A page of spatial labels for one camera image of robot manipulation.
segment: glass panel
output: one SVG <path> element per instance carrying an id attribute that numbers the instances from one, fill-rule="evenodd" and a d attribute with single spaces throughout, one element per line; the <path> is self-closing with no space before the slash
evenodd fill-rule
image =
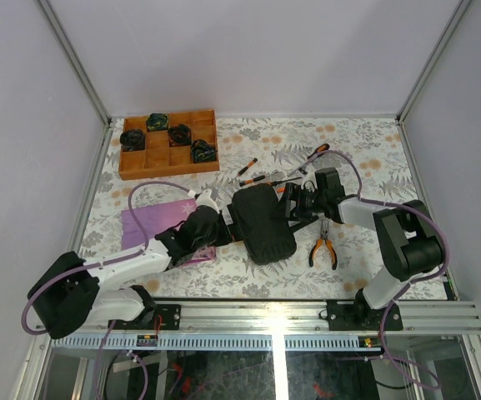
<path id="1" fill-rule="evenodd" d="M 46 397 L 70 400 L 80 357 L 62 355 L 57 349 L 52 356 Z M 92 356 L 74 353 L 74 356 Z M 148 386 L 145 399 L 237 400 L 275 399 L 273 355 L 271 352 L 164 351 L 135 352 L 146 363 Z M 165 354 L 166 361 L 161 360 Z M 127 352 L 105 351 L 98 373 L 101 399 L 138 399 L 144 387 L 143 369 L 127 357 Z M 96 399 L 93 389 L 93 363 L 83 380 L 81 399 Z"/>
<path id="2" fill-rule="evenodd" d="M 404 376 L 386 358 L 370 352 L 287 352 L 290 400 L 305 398 L 371 400 L 474 400 L 478 397 L 458 337 L 389 337 L 393 356 L 416 362 L 438 376 L 442 388 L 421 368 L 398 362 Z"/>
<path id="3" fill-rule="evenodd" d="M 293 350 L 273 351 L 138 351 L 146 364 L 146 399 L 254 400 L 275 399 L 280 391 L 290 400 L 304 399 L 419 399 L 474 400 L 473 380 L 468 373 L 458 337 L 389 337 L 391 353 L 406 358 L 438 375 L 440 391 L 431 392 L 409 381 L 418 379 L 434 386 L 423 370 L 375 359 L 364 347 L 355 351 L 327 351 L 309 345 L 306 336 Z M 40 399 L 95 399 L 93 371 L 95 350 L 53 350 L 48 379 Z M 143 390 L 143 370 L 127 351 L 105 351 L 98 367 L 98 383 L 104 400 L 137 399 Z"/>

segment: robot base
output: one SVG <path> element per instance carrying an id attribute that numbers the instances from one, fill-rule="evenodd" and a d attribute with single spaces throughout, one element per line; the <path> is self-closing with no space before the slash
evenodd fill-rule
<path id="1" fill-rule="evenodd" d="M 374 310 L 366 302 L 356 299 L 351 301 L 327 301 L 327 317 L 322 318 L 328 322 L 330 331 L 378 331 L 386 308 Z M 385 331 L 403 331 L 403 323 L 399 307 L 394 304 L 390 308 Z"/>
<path id="2" fill-rule="evenodd" d="M 181 306 L 179 304 L 158 304 L 154 310 L 153 318 L 149 322 L 143 323 L 142 321 L 116 321 L 114 324 L 115 331 L 128 330 L 128 331 L 154 331 L 155 323 L 160 321 L 159 317 L 162 317 L 162 323 L 160 326 L 161 331 L 178 331 L 181 323 Z"/>

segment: black clamp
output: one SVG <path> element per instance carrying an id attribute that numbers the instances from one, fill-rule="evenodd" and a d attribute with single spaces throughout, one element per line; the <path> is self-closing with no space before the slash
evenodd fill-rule
<path id="1" fill-rule="evenodd" d="M 386 308 L 379 310 L 370 308 L 364 299 L 362 289 L 358 291 L 355 301 L 327 300 L 326 303 L 327 307 L 323 311 L 327 311 L 327 315 L 323 317 L 323 311 L 321 311 L 318 317 L 327 321 L 329 331 L 336 332 L 378 331 L 386 311 Z M 390 308 L 383 330 L 403 331 L 403 322 L 397 304 Z"/>

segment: red wire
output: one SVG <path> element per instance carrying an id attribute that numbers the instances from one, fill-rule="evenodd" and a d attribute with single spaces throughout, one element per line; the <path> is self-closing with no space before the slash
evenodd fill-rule
<path id="1" fill-rule="evenodd" d="M 163 324 L 163 316 L 162 315 L 157 315 L 157 317 L 155 318 L 155 336 L 158 340 L 158 333 L 160 332 L 160 327 L 161 325 Z"/>

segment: screwdriver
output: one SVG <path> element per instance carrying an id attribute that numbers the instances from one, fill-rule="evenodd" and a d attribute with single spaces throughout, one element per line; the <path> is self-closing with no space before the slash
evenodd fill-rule
<path id="1" fill-rule="evenodd" d="M 250 183 L 262 181 L 263 179 L 266 179 L 266 175 L 261 175 L 259 177 L 254 177 L 253 179 L 248 179 L 247 181 L 240 181 L 239 185 L 240 187 L 249 185 Z"/>
<path id="2" fill-rule="evenodd" d="M 303 175 L 306 175 L 307 172 L 305 171 L 305 168 L 316 159 L 316 156 L 318 156 L 321 152 L 324 152 L 326 150 L 329 150 L 330 146 L 329 143 L 324 143 L 321 146 L 316 147 L 316 150 L 313 151 L 313 153 L 307 157 L 307 161 L 305 161 L 303 164 L 301 164 L 299 167 L 294 169 L 293 171 L 290 171 L 287 173 L 287 176 L 289 177 L 293 173 L 300 171 Z"/>
<path id="3" fill-rule="evenodd" d="M 272 182 L 265 182 L 267 183 L 268 185 L 270 186 L 277 186 L 277 185 L 280 185 L 281 183 L 285 183 L 285 182 L 290 182 L 290 181 L 297 181 L 298 179 L 301 179 L 302 177 L 292 177 L 290 179 L 284 179 L 282 181 L 272 181 Z"/>
<path id="4" fill-rule="evenodd" d="M 254 158 L 253 160 L 251 160 L 248 165 L 246 165 L 244 168 L 238 171 L 237 177 L 245 173 L 248 170 L 248 168 L 252 167 L 252 165 L 254 165 L 257 161 L 258 161 L 258 158 Z"/>

